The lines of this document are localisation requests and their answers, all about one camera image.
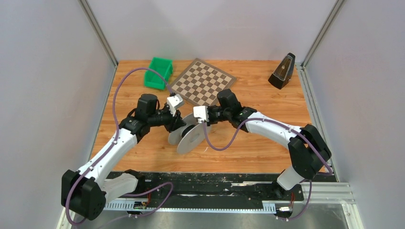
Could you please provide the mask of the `white perforated cable spool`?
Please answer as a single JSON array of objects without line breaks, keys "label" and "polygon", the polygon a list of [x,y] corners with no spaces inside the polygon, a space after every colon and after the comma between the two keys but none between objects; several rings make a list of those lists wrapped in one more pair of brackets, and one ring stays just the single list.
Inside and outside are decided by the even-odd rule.
[{"label": "white perforated cable spool", "polygon": [[193,113],[185,116],[183,121],[186,123],[186,126],[171,132],[168,137],[168,143],[177,146],[176,152],[178,154],[189,153],[206,140],[203,124],[196,121]]}]

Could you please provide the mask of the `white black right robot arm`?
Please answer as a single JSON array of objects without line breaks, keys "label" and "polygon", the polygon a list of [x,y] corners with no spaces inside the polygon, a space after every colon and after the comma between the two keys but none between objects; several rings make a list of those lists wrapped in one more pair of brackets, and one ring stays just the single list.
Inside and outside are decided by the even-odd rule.
[{"label": "white black right robot arm", "polygon": [[333,170],[327,163],[331,151],[315,126],[289,125],[267,117],[254,108],[242,106],[230,89],[220,91],[217,98],[219,105],[201,107],[202,116],[197,119],[204,128],[228,121],[237,132],[243,130],[264,136],[288,150],[291,166],[276,178],[272,187],[275,197],[287,198],[296,184],[322,174],[322,168],[326,169],[324,175],[332,175]]}]

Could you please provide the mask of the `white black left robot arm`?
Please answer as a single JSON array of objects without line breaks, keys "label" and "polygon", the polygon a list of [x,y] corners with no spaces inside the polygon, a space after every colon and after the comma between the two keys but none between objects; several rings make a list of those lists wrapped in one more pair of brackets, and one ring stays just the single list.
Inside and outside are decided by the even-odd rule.
[{"label": "white black left robot arm", "polygon": [[66,212],[73,211],[85,219],[96,219],[105,205],[130,193],[139,198],[146,192],[144,177],[133,170],[118,178],[106,180],[121,158],[150,132],[151,127],[163,126],[171,133],[186,123],[179,108],[184,100],[171,93],[162,109],[153,94],[142,94],[137,107],[117,126],[108,143],[77,171],[67,170],[62,176],[61,204]]}]

